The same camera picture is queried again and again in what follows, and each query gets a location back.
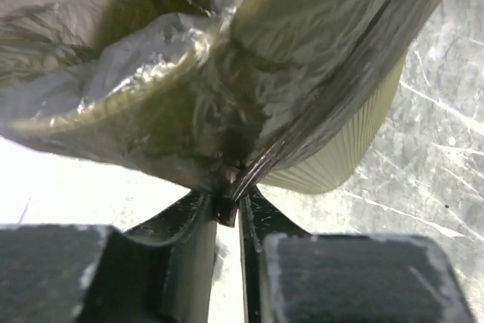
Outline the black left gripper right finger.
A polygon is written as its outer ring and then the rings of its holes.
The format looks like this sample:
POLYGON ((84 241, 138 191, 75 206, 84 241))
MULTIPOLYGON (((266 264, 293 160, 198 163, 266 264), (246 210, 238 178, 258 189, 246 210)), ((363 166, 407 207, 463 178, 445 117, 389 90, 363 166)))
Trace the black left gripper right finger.
POLYGON ((248 322, 472 322, 438 244, 415 234, 311 234, 257 189, 239 201, 248 322))

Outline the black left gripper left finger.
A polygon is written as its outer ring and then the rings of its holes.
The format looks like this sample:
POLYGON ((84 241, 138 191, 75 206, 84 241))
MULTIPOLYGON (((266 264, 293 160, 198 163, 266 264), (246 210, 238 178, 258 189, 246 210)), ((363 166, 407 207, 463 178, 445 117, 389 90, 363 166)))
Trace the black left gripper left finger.
POLYGON ((205 322, 217 225, 192 191, 140 225, 3 225, 3 322, 205 322))

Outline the grey translucent trash bag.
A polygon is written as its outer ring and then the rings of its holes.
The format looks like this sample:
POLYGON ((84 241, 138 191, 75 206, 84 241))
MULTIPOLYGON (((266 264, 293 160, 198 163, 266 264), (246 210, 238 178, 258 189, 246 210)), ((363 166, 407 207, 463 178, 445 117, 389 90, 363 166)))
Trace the grey translucent trash bag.
POLYGON ((441 0, 1 0, 1 134, 235 196, 353 174, 441 0))

